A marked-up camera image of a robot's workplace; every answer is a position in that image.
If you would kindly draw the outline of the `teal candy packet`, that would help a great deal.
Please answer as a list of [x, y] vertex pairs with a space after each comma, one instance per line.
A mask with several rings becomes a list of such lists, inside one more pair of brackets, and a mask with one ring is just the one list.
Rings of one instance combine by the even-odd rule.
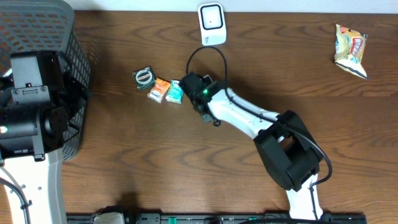
[[180, 81], [179, 80], [172, 80], [170, 83], [170, 89], [165, 97], [165, 99], [168, 102], [172, 103], [182, 103], [182, 97], [183, 97], [183, 90], [179, 85]]

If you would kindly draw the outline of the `orange candy packet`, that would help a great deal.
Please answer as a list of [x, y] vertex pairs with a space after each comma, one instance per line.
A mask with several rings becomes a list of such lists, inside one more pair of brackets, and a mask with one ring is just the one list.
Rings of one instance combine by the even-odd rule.
[[147, 97], [161, 103], [164, 99], [164, 95], [170, 88], [170, 82], [156, 78], [154, 87], [147, 94]]

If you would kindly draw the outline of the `black round-logo snack packet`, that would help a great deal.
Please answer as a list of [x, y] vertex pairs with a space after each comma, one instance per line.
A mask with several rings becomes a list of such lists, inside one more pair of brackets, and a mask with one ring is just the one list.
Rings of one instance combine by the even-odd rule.
[[151, 66], [133, 72], [132, 76], [140, 91], [152, 88], [155, 85], [156, 76]]

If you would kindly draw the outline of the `large yellow snack bag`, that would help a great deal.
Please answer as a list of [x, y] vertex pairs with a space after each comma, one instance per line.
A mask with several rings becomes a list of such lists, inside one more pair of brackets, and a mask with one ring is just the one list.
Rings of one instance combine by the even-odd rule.
[[367, 40], [367, 34], [361, 34], [356, 30], [337, 24], [335, 65], [346, 72], [367, 80], [367, 73], [361, 64]]

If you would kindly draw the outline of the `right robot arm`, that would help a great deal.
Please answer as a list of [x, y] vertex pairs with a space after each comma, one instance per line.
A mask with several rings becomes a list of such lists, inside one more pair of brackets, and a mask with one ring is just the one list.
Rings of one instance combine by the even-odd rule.
[[229, 123], [253, 140], [267, 173], [287, 193], [291, 218], [321, 219], [317, 185], [326, 157], [296, 113], [264, 110], [209, 76], [193, 72], [179, 85], [206, 122]]

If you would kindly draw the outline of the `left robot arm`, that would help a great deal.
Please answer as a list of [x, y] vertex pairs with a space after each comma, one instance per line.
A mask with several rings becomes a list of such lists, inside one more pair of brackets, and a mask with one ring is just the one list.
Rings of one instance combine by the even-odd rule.
[[11, 98], [1, 103], [1, 184], [14, 223], [66, 223], [63, 147], [81, 133], [72, 119], [91, 93], [60, 51], [11, 55]]

